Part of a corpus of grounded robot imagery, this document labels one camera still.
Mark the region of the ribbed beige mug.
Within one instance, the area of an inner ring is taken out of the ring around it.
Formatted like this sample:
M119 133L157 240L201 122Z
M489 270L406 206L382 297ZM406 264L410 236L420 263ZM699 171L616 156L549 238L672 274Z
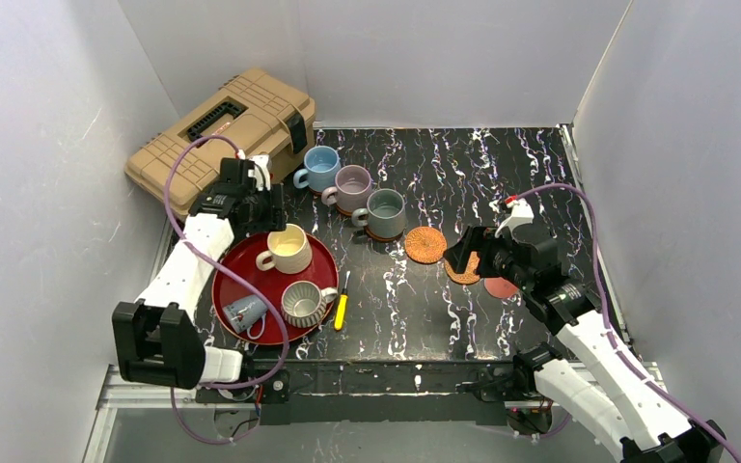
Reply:
M296 328L314 327L325 316L327 306L339 295L335 287L320 288L310 281L295 282L282 294L283 318Z

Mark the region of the woven rattan coaster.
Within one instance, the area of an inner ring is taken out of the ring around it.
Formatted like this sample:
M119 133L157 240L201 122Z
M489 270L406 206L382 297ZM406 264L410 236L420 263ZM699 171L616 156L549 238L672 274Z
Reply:
M420 264L432 264L443 258L447 240L435 228L417 227L405 236L404 248L411 260Z
M468 259L465 270L462 273L456 273L446 260L443 261L449 279L459 285L472 285L480 280L480 276L477 273L479 262L480 259L478 253L473 252Z

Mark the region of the light blue mug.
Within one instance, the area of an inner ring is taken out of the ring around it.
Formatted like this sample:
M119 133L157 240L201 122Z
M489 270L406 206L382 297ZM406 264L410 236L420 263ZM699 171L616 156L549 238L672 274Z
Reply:
M335 177L342 167L339 153L327 146L315 146L303 158L303 168L292 178L297 189L310 189L321 194L335 185Z

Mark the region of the dark grey mug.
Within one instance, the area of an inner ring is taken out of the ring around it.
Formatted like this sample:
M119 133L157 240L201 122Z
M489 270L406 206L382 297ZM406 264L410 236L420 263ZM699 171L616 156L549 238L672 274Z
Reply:
M376 190L369 195L364 207L352 212L351 221L373 239L397 239L406 227L405 200L396 190Z

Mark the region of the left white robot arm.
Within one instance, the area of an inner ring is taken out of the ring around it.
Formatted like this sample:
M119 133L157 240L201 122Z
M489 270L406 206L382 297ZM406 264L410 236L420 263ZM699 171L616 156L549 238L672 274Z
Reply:
M194 324L200 296L237 234L284 228L283 191L272 188L267 154L225 158L220 177L190 206L183 239L133 302L121 302L112 328L128 382L190 390L240 378L244 355L205 345Z

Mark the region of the lilac mug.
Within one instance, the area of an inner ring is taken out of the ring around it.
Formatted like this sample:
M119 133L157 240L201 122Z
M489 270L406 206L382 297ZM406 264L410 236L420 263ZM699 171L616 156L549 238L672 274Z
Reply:
M350 216L366 205L372 189L373 180L366 168L347 165L338 170L335 183L322 191L321 201L334 206L340 214Z

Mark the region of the red apple coaster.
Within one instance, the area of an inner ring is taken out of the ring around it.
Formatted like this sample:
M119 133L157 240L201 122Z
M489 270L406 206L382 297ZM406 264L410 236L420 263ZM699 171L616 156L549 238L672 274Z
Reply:
M514 284L503 278L485 279L484 288L490 296L497 299L508 299L519 292Z

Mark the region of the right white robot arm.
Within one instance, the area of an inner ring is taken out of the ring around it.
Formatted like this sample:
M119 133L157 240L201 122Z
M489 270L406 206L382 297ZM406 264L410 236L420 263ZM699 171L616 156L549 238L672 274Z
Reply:
M628 356L597 309L598 298L563 269L556 240L541 226L513 231L470 227L444 253L457 273L472 255L476 275L517 287L531 315L592 374L576 373L547 343L514 355L517 385L558 402L618 462L718 462L721 430L687 417L661 395L653 378Z

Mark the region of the cream yellow mug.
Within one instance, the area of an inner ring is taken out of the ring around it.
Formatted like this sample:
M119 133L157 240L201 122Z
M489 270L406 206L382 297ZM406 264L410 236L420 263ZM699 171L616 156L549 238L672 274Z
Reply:
M260 271L275 269L286 275L306 270L313 260L313 248L307 233L299 226L287 224L283 231L272 231L266 237L267 249L259 253L255 264Z

